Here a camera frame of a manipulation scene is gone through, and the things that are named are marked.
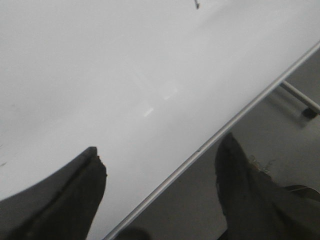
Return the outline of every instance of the white table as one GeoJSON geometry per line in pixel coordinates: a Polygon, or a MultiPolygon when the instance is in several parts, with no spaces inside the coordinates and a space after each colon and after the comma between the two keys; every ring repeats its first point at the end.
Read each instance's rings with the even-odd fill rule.
{"type": "Polygon", "coordinates": [[[97,146],[111,238],[319,47],[319,0],[199,3],[0,1],[0,199],[97,146]]]}

